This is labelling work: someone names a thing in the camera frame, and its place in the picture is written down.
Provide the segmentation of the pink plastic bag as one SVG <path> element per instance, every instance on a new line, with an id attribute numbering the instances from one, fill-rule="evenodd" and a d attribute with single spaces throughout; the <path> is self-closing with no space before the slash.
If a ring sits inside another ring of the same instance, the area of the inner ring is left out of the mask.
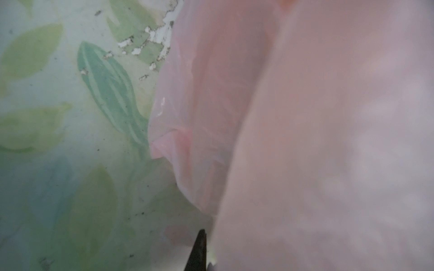
<path id="1" fill-rule="evenodd" d="M 185 1 L 148 135 L 218 271 L 434 268 L 432 1 Z"/>

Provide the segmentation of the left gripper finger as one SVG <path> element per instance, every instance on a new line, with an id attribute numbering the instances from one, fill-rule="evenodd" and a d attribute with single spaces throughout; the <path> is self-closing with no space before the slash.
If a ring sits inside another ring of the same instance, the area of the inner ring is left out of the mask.
<path id="1" fill-rule="evenodd" d="M 198 232 L 184 271 L 207 271 L 207 234 L 205 229 Z"/>

